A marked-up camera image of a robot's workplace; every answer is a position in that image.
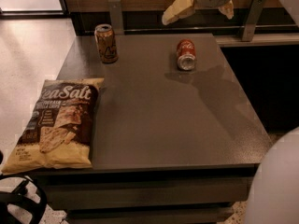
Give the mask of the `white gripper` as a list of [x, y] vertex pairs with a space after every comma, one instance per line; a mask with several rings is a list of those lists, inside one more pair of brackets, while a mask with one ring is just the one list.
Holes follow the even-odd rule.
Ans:
[[[219, 12], [228, 20], [234, 17], [232, 0], [195, 0], [200, 7], [219, 7]], [[175, 0], [162, 16], [162, 24], [168, 25], [190, 17], [195, 12], [194, 0]]]

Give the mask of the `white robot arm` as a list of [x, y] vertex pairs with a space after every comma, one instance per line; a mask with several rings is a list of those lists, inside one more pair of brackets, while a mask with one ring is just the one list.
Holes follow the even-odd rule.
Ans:
[[[234, 16], [231, 0], [175, 0], [162, 23], [187, 18], [196, 7]], [[299, 128], [280, 137], [263, 157], [249, 190], [243, 224], [299, 224]]]

